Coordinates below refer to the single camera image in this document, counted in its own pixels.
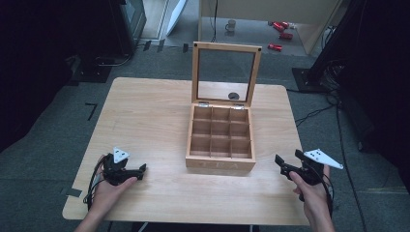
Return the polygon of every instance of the lid frame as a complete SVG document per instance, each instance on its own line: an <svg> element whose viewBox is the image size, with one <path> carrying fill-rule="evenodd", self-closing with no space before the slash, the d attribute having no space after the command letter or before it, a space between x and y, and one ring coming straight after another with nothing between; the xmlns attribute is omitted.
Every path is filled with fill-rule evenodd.
<svg viewBox="0 0 410 232"><path fill-rule="evenodd" d="M222 50L222 51L238 51L253 54L253 62L250 71L247 97L244 101L230 101L230 100L220 100L220 99L200 99L198 97L198 85L199 85L199 54L200 49L206 50ZM222 105L238 105L243 104L244 106L250 107L253 97L253 90L256 83L256 77L259 70L259 63L261 57L261 46L253 45L241 45L241 44L229 44L229 43L204 43L204 42L194 42L192 51L192 93L191 102L200 103L207 102L209 104L222 104Z"/></svg>

